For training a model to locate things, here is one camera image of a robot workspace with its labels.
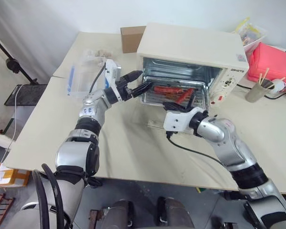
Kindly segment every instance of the red food item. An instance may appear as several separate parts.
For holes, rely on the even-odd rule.
[[[156,93],[182,93],[182,88],[179,87],[161,87],[161,86],[155,86],[153,88],[154,92]]]
[[[184,100],[191,96],[191,94],[193,93],[194,89],[193,88],[190,88],[190,89],[187,89],[177,100],[176,100],[176,103],[178,104],[181,104],[184,102]]]

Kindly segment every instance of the white cable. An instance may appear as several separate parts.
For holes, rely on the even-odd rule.
[[[73,221],[73,223],[74,223],[79,229],[81,229],[81,227],[78,226],[78,224],[77,224],[75,221]]]
[[[13,137],[12,137],[12,139],[11,139],[11,142],[10,142],[9,146],[6,148],[6,150],[5,150],[5,152],[4,152],[3,158],[2,158],[1,161],[0,161],[0,166],[1,166],[1,164],[2,164],[2,162],[3,162],[3,160],[4,160],[4,158],[5,158],[6,153],[8,152],[8,150],[9,150],[9,148],[10,148],[11,144],[13,143],[14,137],[15,137],[15,135],[16,135],[16,126],[17,126],[17,111],[16,111],[17,104],[16,104],[16,102],[17,102],[18,92],[20,91],[20,89],[22,88],[23,85],[20,86],[20,88],[18,89],[18,91],[16,92],[16,95],[15,95],[15,118],[14,118],[14,120],[15,120],[15,128],[14,128],[14,134],[13,134]]]

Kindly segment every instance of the white table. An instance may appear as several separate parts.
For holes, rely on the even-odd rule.
[[[122,74],[136,69],[135,53],[122,54],[119,34],[79,33],[5,160],[6,166],[32,170],[47,163],[55,170],[56,151],[75,127],[81,107],[66,95],[64,77],[87,48],[113,51]],[[244,99],[245,91],[235,88],[211,114],[228,118],[236,125],[260,166],[286,193],[286,97],[274,101],[262,98],[251,104]],[[168,143],[161,128],[164,116],[163,108],[143,105],[139,99],[114,104],[105,114],[100,133],[97,176],[236,189],[230,174],[216,162]],[[202,138],[178,134],[172,139],[215,156]]]

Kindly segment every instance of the clear plastic container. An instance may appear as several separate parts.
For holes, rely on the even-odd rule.
[[[85,50],[79,61],[72,66],[67,93],[75,98],[83,98],[90,90],[91,84],[104,63],[105,57],[95,56],[92,50]],[[92,91],[105,88],[105,73],[102,72]]]

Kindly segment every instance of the cardboard box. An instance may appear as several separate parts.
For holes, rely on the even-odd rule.
[[[137,52],[146,26],[121,28],[123,53]]]
[[[0,164],[0,187],[23,187],[29,180],[30,171],[11,169]]]

